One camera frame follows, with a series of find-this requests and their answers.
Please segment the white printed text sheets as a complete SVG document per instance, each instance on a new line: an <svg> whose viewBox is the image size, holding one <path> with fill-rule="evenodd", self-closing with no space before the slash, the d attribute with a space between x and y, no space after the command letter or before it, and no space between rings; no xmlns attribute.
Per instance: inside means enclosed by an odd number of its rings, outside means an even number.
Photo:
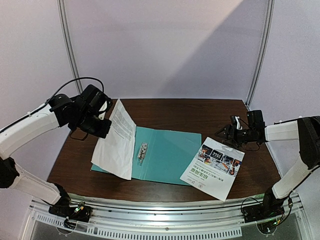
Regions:
<svg viewBox="0 0 320 240"><path fill-rule="evenodd" d="M91 158L91 170L132 179L136 124L118 99L109 117L110 130L99 138Z"/></svg>

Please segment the teal file folder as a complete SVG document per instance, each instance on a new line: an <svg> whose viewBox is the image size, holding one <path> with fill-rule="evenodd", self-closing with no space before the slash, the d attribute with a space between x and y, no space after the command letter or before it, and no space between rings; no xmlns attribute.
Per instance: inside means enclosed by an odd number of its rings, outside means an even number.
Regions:
<svg viewBox="0 0 320 240"><path fill-rule="evenodd" d="M143 163L138 161L142 143L148 143ZM133 179L187 185L180 180L202 144L200 133L137 127L132 161Z"/></svg>

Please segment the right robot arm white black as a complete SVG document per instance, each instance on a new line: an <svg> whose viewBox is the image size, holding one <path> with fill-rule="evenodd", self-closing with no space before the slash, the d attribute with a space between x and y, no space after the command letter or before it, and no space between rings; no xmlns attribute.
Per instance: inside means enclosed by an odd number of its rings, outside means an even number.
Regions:
<svg viewBox="0 0 320 240"><path fill-rule="evenodd" d="M244 208L243 213L254 218L269 218L281 209L290 194L320 166L320 118L307 116L266 125L261 110L247 112L246 128L241 118L232 115L230 124L215 133L231 146L243 144L298 141L299 155L294 165L264 193L262 203L254 208Z"/></svg>

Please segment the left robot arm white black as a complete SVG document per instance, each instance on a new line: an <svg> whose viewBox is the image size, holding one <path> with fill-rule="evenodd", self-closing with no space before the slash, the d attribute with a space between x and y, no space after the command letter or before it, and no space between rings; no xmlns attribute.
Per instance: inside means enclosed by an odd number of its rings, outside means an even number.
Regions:
<svg viewBox="0 0 320 240"><path fill-rule="evenodd" d="M105 138L111 120L105 118L113 101L94 85L74 97L54 94L37 109L27 113L0 131L0 187L15 189L41 199L53 215L70 218L81 215L84 207L74 207L70 196L59 184L49 183L27 172L11 157L22 146L37 137L68 126L86 135Z"/></svg>

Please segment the metal folder clip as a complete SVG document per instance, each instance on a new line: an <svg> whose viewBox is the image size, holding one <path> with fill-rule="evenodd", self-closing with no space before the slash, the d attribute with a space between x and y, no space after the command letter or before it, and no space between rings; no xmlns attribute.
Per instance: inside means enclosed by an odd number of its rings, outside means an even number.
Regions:
<svg viewBox="0 0 320 240"><path fill-rule="evenodd" d="M138 162L140 164L143 163L145 157L146 157L146 153L147 153L147 149L148 149L148 143L146 142L143 142L139 148L139 151L138 151L138 155L137 155L137 158L138 158Z"/></svg>

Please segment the colourful printed brochure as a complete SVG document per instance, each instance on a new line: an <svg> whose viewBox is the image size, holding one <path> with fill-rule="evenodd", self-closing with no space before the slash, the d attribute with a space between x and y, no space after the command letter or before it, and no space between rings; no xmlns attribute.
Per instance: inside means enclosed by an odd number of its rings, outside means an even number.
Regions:
<svg viewBox="0 0 320 240"><path fill-rule="evenodd" d="M207 137L180 180L226 201L245 153Z"/></svg>

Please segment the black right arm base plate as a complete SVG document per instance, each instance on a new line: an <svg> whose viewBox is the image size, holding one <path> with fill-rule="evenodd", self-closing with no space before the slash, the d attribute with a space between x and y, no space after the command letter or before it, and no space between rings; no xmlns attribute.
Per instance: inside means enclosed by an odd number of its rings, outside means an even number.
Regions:
<svg viewBox="0 0 320 240"><path fill-rule="evenodd" d="M243 202L240 206L240 211L243 215L245 223L273 220L276 217L285 217L285 209L282 205L271 209L266 209L260 202L256 202L255 204L251 205L244 205Z"/></svg>

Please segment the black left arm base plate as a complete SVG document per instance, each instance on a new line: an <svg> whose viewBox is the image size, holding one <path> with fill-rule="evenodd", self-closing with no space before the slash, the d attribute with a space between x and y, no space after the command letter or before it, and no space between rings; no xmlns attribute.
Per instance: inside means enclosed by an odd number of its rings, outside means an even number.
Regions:
<svg viewBox="0 0 320 240"><path fill-rule="evenodd" d="M70 206L69 198L61 198L57 203L49 207L48 212L69 220L80 221L88 223L92 214L92 207L80 202L76 206Z"/></svg>

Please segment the left aluminium wall post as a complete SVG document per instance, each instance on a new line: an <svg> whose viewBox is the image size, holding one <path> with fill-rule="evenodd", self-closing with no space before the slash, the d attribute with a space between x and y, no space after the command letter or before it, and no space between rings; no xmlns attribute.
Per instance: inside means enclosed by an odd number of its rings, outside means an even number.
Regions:
<svg viewBox="0 0 320 240"><path fill-rule="evenodd" d="M66 54L69 61L70 70L73 78L77 79L80 77L80 75L79 75L78 66L76 63L76 58L75 58L74 49L72 45L72 39L71 39L69 24L67 19L66 3L64 0L57 0L57 9L58 9L59 20L60 20L60 25L62 30L62 37L65 44L65 49L66 49Z"/></svg>

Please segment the aluminium wall post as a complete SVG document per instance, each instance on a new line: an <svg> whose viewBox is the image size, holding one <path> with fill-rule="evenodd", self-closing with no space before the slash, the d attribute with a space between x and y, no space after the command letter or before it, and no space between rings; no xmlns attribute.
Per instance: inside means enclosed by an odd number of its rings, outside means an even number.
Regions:
<svg viewBox="0 0 320 240"><path fill-rule="evenodd" d="M79 75L78 66L76 63L76 58L75 58L74 49L72 45L72 39L71 39L69 24L67 19L66 3L64 0L57 0L57 9L58 9L59 20L60 20L60 25L62 30L62 37L65 44L65 49L66 49L66 54L69 61L70 70L73 78L77 79L80 77L80 75Z"/></svg>
<svg viewBox="0 0 320 240"><path fill-rule="evenodd" d="M251 85L249 87L249 91L248 91L247 97L244 102L245 106L248 109L250 109L251 104L253 102L253 98L254 98L254 95L255 95L255 92L257 89L259 77L260 77L261 70L263 67L263 62L264 62L265 54L267 51L268 40L269 40L269 36L270 36L274 7L275 7L275 1L268 0L265 18L264 18L262 36L261 36L261 41L260 41L260 46L259 46L259 51L258 51L258 58L257 58L257 62L256 62L255 69L254 69L253 79L251 81Z"/></svg>

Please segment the aluminium front rail frame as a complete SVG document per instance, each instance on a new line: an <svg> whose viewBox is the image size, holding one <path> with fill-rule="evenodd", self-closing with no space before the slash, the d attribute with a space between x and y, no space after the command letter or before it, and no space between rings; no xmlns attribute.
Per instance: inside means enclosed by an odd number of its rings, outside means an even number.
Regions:
<svg viewBox="0 0 320 240"><path fill-rule="evenodd" d="M311 240L310 226L298 194L292 207L260 221L246 222L250 198L193 202L142 202L71 195L74 204L92 207L89 222L64 227L38 199L29 206L23 240Z"/></svg>

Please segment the right aluminium wall post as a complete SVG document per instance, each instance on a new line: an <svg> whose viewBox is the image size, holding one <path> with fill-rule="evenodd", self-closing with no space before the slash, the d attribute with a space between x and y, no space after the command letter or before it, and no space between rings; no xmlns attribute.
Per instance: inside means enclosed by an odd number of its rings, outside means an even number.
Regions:
<svg viewBox="0 0 320 240"><path fill-rule="evenodd" d="M269 36L270 36L274 7L275 7L275 1L268 0L265 18L264 18L262 36L261 36L261 41L260 41L260 46L259 46L259 51L258 51L258 58L257 58L257 62L256 62L255 69L254 69L253 79L251 81L251 85L249 87L249 91L248 91L247 97L244 102L245 106L248 109L250 109L251 104L253 102L253 98L254 98L254 95L255 95L255 92L257 89L259 77L260 77L261 70L263 67L263 62L264 62L265 54L267 51L268 40L269 40Z"/></svg>

